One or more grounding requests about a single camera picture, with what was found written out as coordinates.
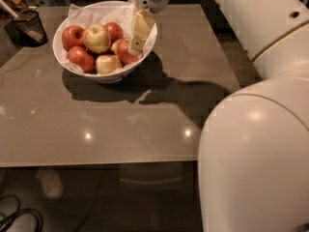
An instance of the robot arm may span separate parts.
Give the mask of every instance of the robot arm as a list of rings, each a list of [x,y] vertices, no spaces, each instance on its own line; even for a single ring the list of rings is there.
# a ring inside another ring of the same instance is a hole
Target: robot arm
[[[139,55],[155,25],[155,14],[164,10],[170,0],[134,0],[136,9],[129,52]]]
[[[207,232],[308,231],[309,11],[297,0],[215,0],[263,82],[209,116],[199,147]]]

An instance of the white bowl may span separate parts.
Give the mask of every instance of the white bowl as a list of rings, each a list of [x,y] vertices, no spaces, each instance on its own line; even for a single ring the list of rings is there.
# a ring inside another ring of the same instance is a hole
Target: white bowl
[[[87,25],[101,22],[102,20],[105,20],[107,17],[108,18],[110,18],[110,16],[113,17],[112,12],[115,12],[115,10],[122,10],[120,9],[122,7],[124,7],[124,10],[126,10],[126,7],[131,9],[131,6],[129,6],[128,3],[126,2],[106,1],[106,2],[92,4],[90,6],[87,6],[81,9],[81,11],[87,10],[95,14],[95,16],[92,18],[92,21],[85,19],[83,16],[77,16],[74,19],[71,19],[70,17],[66,18],[63,21],[63,23],[59,26],[59,28],[57,29],[54,39],[53,39],[53,51],[54,51],[54,55],[56,59],[58,60],[58,62],[69,72],[78,74],[80,76],[84,76],[85,78],[89,78],[89,79],[92,79],[100,83],[118,82],[122,80],[123,77],[133,72],[138,67],[138,65],[140,65],[140,63],[150,54],[150,52],[152,51],[155,45],[155,40],[156,40],[156,35],[157,35],[156,25],[154,25],[154,28],[145,43],[145,46],[143,48],[143,57],[137,62],[132,63],[130,65],[126,65],[123,68],[117,69],[115,70],[115,72],[107,74],[107,75],[88,74],[88,73],[83,73],[81,69],[76,70],[76,65],[69,63],[67,59],[68,52],[63,48],[63,44],[61,40],[62,32],[64,31],[66,27],[77,24],[85,28]],[[118,17],[116,22],[120,23],[121,25],[124,24],[126,25],[126,28],[128,28],[127,24],[128,23],[131,24],[132,20],[133,20],[133,13],[126,13],[125,15],[121,15],[120,17]],[[125,36],[129,36],[129,35],[130,35],[129,30],[125,29]]]

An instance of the bowl of apples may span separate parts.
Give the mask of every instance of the bowl of apples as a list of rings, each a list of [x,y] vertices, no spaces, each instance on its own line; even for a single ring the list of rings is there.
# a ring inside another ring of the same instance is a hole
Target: bowl of apples
[[[128,51],[134,5],[106,1],[79,8],[68,17],[53,39],[57,61],[69,72],[100,83],[121,81],[150,54],[157,35],[154,25],[139,55]]]

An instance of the red apple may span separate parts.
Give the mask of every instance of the red apple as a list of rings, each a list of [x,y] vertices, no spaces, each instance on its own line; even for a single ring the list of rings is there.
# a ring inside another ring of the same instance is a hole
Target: red apple
[[[100,55],[96,60],[96,70],[100,74],[109,74],[122,67],[123,63],[116,55],[104,54]]]
[[[84,29],[77,25],[66,27],[62,33],[62,44],[65,50],[70,50],[72,47],[79,45],[84,46],[82,33]]]
[[[90,73],[96,64],[96,58],[85,47],[74,46],[68,52],[68,59],[75,65],[80,66],[84,73]]]
[[[85,28],[82,38],[86,48],[96,54],[106,52],[111,45],[108,30],[98,23]]]
[[[125,65],[134,63],[140,59],[140,56],[132,55],[128,52],[128,46],[129,46],[129,39],[125,38],[119,42],[117,48],[117,55]]]
[[[113,52],[115,55],[118,55],[118,45],[121,41],[123,41],[124,39],[118,39],[117,41],[115,41],[114,43],[112,43],[112,46],[110,47],[111,52]]]
[[[111,43],[114,43],[118,39],[124,36],[123,28],[116,22],[108,22],[104,25],[110,34]]]

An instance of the table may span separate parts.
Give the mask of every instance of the table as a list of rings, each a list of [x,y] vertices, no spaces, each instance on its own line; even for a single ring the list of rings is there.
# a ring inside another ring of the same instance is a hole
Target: table
[[[68,10],[38,8],[48,43],[22,47],[0,68],[0,166],[197,160],[205,120],[239,89],[200,5],[159,14],[154,51],[114,84],[55,59],[53,35]]]

